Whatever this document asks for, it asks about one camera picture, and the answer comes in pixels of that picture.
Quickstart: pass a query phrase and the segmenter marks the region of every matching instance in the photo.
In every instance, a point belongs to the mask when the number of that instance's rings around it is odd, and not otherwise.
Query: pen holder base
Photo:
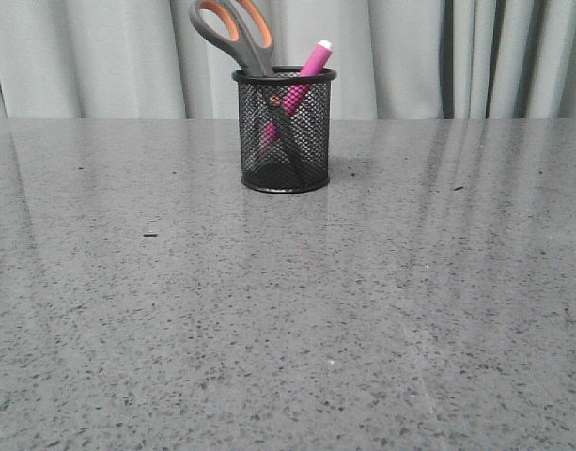
[[[329,183],[328,144],[334,70],[299,77],[275,67],[275,77],[233,73],[240,105],[241,181],[265,193],[303,193]]]

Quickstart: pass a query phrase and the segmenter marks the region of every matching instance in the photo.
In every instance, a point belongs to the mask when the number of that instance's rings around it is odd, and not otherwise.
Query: scissors
[[[258,45],[246,22],[232,5],[233,0],[195,0],[190,8],[192,25],[202,37],[230,54],[240,64],[246,75],[253,77],[273,77],[271,53],[273,38],[264,17],[252,0],[237,0],[250,15],[263,37],[263,45]],[[202,17],[202,10],[213,12],[223,21],[229,39],[214,31]]]

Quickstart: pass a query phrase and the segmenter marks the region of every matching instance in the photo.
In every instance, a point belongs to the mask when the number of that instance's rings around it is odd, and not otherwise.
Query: pen holder
[[[303,193],[329,183],[331,82],[336,73],[299,77],[275,67],[274,77],[233,72],[240,105],[241,181],[265,193]]]

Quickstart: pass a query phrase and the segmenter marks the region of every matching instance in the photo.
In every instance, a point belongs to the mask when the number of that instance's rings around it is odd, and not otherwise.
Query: orange scissor handle
[[[256,24],[263,45],[258,45],[250,30],[230,0],[195,0],[190,9],[194,28],[208,42],[224,50],[238,61],[244,72],[252,76],[272,77],[272,33],[264,17],[252,0],[237,0]],[[214,13],[225,25],[229,39],[214,31],[201,15],[202,9]]]

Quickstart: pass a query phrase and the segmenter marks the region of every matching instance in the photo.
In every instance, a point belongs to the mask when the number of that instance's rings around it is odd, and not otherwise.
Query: countertop
[[[576,449],[576,120],[0,120],[0,450]]]

